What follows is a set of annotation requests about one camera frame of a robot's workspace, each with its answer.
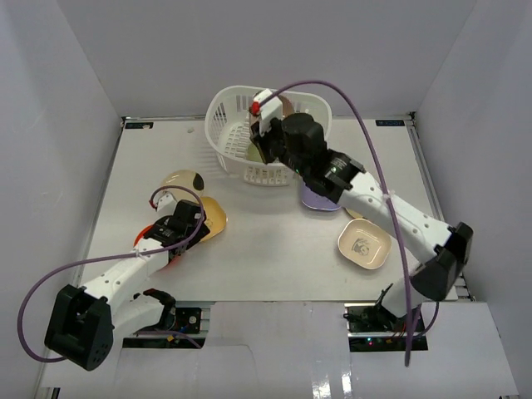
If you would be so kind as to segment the green square panda plate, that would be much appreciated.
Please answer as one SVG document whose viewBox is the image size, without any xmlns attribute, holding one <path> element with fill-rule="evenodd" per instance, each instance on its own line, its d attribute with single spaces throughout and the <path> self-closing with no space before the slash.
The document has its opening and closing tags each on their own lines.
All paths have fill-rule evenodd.
<svg viewBox="0 0 532 399">
<path fill-rule="evenodd" d="M 262 163 L 262 157 L 259 153 L 259 149 L 256 147 L 255 144 L 250 143 L 247 150 L 246 150 L 246 160 L 252 161 L 252 162 L 259 162 Z"/>
</svg>

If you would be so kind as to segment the yellow square plate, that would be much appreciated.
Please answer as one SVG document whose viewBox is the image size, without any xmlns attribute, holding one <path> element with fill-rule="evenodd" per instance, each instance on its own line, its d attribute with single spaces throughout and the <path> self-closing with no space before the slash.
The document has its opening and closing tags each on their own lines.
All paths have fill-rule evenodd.
<svg viewBox="0 0 532 399">
<path fill-rule="evenodd" d="M 224 231 L 228 218 L 216 199 L 209 196 L 204 196 L 200 199 L 202 200 L 206 217 L 204 224 L 209 228 L 209 233 L 201 239 L 201 242 L 205 242 Z"/>
</svg>

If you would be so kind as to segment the brown square panda plate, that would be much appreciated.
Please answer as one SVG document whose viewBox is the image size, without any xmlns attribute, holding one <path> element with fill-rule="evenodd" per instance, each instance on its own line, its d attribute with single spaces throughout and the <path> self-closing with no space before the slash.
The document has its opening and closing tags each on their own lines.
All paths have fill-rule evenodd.
<svg viewBox="0 0 532 399">
<path fill-rule="evenodd" d="M 256 93 L 254 93 L 252 95 L 252 100 L 253 100 L 254 95 L 256 95 L 260 91 L 257 91 Z M 285 96 L 282 96 L 282 95 L 279 95 L 278 98 L 283 103 L 283 118 L 293 114 L 294 113 L 294 109 L 293 109 L 293 105 L 290 102 L 290 100 L 288 98 L 286 98 Z M 249 106 L 249 116 L 250 116 L 250 111 L 251 111 L 252 100 L 251 100 L 251 104 Z"/>
</svg>

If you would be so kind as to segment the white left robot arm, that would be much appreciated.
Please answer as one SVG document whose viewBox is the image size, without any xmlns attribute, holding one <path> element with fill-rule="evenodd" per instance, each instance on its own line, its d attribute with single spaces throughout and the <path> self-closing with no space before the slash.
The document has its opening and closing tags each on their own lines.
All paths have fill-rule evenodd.
<svg viewBox="0 0 532 399">
<path fill-rule="evenodd" d="M 209 228 L 201 204 L 183 199 L 138 240 L 127 258 L 80 287 L 70 284 L 56 296 L 45 346 L 87 371 L 111 352 L 115 330 L 165 332 L 175 324 L 175 298 L 142 284 L 196 245 Z"/>
</svg>

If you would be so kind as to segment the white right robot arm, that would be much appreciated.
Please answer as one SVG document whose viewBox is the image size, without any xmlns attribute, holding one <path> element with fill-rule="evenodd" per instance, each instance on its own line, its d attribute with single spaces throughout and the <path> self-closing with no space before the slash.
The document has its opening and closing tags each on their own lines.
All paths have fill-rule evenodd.
<svg viewBox="0 0 532 399">
<path fill-rule="evenodd" d="M 414 308 L 446 298 L 470 257 L 473 230 L 468 224 L 451 226 L 433 219 L 385 190 L 360 163 L 328 148 L 323 127 L 309 114 L 269 122 L 254 117 L 250 140 L 263 163 L 280 161 L 312 192 L 358 211 L 417 260 L 417 267 L 377 300 L 374 312 L 381 329 L 395 331 Z"/>
</svg>

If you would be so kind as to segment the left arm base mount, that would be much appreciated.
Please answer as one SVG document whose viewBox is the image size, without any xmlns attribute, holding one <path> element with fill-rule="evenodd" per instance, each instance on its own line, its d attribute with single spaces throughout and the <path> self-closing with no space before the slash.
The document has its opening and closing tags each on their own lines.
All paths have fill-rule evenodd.
<svg viewBox="0 0 532 399">
<path fill-rule="evenodd" d="M 169 328 L 144 328 L 139 336 L 164 338 L 170 347 L 201 349 L 204 339 L 202 331 L 202 309 L 197 307 L 177 308 L 174 324 Z"/>
</svg>

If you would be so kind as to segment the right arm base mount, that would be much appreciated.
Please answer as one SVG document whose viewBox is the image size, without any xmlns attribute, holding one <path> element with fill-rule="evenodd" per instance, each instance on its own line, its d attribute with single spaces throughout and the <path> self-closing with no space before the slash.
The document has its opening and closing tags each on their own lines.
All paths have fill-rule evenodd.
<svg viewBox="0 0 532 399">
<path fill-rule="evenodd" d="M 382 290 L 375 303 L 344 305 L 350 353 L 405 351 L 406 317 L 397 318 L 382 307 L 382 300 L 391 287 Z"/>
</svg>

